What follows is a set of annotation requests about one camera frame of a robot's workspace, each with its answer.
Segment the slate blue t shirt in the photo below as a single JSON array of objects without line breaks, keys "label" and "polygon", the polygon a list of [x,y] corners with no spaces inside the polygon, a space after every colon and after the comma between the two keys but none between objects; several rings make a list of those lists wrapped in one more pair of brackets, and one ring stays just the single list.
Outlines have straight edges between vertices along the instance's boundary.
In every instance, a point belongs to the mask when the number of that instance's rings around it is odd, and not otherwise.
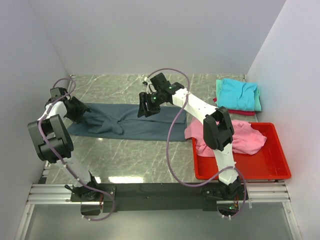
[{"label": "slate blue t shirt", "polygon": [[93,137],[139,141],[166,141],[170,126],[181,110],[163,106],[149,117],[138,117],[138,104],[88,103],[83,121],[72,123],[67,131],[78,137]]}]

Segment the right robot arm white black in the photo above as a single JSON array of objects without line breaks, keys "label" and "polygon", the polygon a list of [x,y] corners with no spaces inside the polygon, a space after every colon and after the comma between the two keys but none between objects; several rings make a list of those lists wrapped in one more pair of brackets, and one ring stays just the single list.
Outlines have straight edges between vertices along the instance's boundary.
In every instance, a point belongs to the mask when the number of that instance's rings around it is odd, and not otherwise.
[{"label": "right robot arm white black", "polygon": [[188,86],[178,82],[170,83],[163,73],[152,78],[145,77],[142,84],[145,90],[139,93],[137,116],[140,118],[156,115],[164,103],[170,103],[191,114],[201,123],[203,140],[214,153],[221,197],[228,199],[237,195],[241,179],[232,152],[235,131],[228,110],[206,103],[192,94]]}]

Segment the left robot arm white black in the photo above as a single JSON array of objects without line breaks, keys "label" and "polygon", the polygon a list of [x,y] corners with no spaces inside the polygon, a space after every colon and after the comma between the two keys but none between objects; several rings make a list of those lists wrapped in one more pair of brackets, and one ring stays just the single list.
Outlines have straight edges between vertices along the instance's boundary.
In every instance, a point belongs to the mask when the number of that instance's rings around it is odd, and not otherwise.
[{"label": "left robot arm white black", "polygon": [[58,166],[70,179],[67,187],[81,200],[95,201],[99,193],[94,191],[98,184],[94,176],[73,155],[74,145],[63,122],[67,118],[79,123],[90,109],[76,97],[65,97],[54,103],[50,99],[42,116],[27,125],[35,151],[41,161]]}]

